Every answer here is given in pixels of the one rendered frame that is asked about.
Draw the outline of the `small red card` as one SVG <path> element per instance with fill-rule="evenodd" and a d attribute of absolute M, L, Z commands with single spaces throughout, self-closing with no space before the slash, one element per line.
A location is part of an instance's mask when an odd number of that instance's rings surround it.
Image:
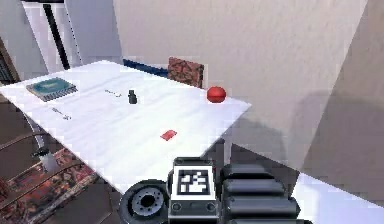
<path fill-rule="evenodd" d="M 164 133 L 161 135 L 161 138 L 164 139 L 165 141 L 169 141 L 169 140 L 172 139 L 176 134 L 177 134 L 176 131 L 174 131 L 174 130 L 168 130 L 168 131 L 164 132 Z"/>

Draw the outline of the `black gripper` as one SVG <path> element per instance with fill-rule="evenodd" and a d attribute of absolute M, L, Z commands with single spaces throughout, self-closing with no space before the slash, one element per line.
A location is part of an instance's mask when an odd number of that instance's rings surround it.
<path fill-rule="evenodd" d="M 120 199 L 121 224 L 167 224 L 168 194 L 161 180 L 143 180 L 130 187 Z"/>

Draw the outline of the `grey spoon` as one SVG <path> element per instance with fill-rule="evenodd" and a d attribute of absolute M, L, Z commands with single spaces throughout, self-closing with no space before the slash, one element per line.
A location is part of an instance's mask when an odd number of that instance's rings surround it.
<path fill-rule="evenodd" d="M 57 108 L 52 108 L 52 111 L 55 112 L 55 113 L 60 114 L 64 120 L 70 120 L 71 119 L 71 117 L 69 115 L 66 115 L 66 114 L 62 113 Z"/>

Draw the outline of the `white table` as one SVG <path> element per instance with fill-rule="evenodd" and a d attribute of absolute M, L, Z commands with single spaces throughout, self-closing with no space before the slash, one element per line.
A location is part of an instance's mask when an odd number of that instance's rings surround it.
<path fill-rule="evenodd" d="M 43 102 L 19 82 L 0 87 L 0 94 L 119 192 L 143 179 L 166 179 L 178 156 L 203 155 L 249 107 L 234 98 L 214 104 L 203 89 L 108 61 L 59 76 L 77 92 Z M 136 104 L 129 103 L 129 90 Z M 177 134 L 165 141 L 168 130 Z"/>

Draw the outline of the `red tomato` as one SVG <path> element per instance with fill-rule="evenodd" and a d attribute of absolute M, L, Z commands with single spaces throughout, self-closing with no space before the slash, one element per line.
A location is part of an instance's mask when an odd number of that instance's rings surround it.
<path fill-rule="evenodd" d="M 207 90 L 207 100 L 211 103 L 221 103 L 226 98 L 226 91 L 220 86 L 212 86 Z"/>

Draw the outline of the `teal book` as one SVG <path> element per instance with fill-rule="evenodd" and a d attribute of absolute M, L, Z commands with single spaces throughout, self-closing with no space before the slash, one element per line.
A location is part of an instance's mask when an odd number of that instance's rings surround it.
<path fill-rule="evenodd" d="M 58 77 L 27 85 L 26 89 L 43 102 L 77 92 L 77 87 L 74 84 Z"/>

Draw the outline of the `white door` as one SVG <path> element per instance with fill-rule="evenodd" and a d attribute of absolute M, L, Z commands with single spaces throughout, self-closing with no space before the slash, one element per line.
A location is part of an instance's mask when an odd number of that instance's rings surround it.
<path fill-rule="evenodd" d="M 22 0 L 49 73 L 82 64 L 64 0 Z"/>

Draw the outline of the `red patterned cloth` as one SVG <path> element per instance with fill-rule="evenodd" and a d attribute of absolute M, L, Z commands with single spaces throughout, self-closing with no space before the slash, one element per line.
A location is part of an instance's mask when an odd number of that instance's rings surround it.
<path fill-rule="evenodd" d="M 53 154 L 59 164 L 78 160 L 68 149 Z M 84 163 L 61 172 L 20 198 L 16 203 L 0 210 L 0 224 L 41 224 L 58 208 L 94 183 L 98 175 Z"/>

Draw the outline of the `dark wooden chair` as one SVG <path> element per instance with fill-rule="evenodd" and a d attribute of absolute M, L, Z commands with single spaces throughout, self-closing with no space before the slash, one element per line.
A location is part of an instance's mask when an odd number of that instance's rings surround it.
<path fill-rule="evenodd" d="M 0 178 L 0 210 L 16 203 L 37 188 L 45 184 L 48 180 L 61 172 L 75 166 L 82 165 L 79 160 L 59 164 L 57 158 L 47 149 L 44 149 L 46 155 L 36 164 L 17 174 L 6 182 Z"/>

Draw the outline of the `red patterned chair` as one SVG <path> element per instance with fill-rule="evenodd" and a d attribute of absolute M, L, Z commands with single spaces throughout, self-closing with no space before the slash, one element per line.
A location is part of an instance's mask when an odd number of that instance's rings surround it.
<path fill-rule="evenodd" d="M 203 72 L 203 64 L 176 57 L 169 58 L 167 77 L 171 80 L 201 88 L 203 86 Z"/>

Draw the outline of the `blue chair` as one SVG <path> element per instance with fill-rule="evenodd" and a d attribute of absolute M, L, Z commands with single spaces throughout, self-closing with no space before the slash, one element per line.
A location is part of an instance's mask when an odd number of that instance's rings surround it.
<path fill-rule="evenodd" d="M 153 75 L 157 75 L 160 77 L 164 77 L 164 78 L 168 77 L 168 70 L 164 68 L 157 68 L 157 67 L 142 64 L 142 63 L 135 62 L 128 59 L 123 60 L 123 65 L 126 67 L 134 68 L 134 69 L 137 69 L 146 73 L 150 73 Z"/>

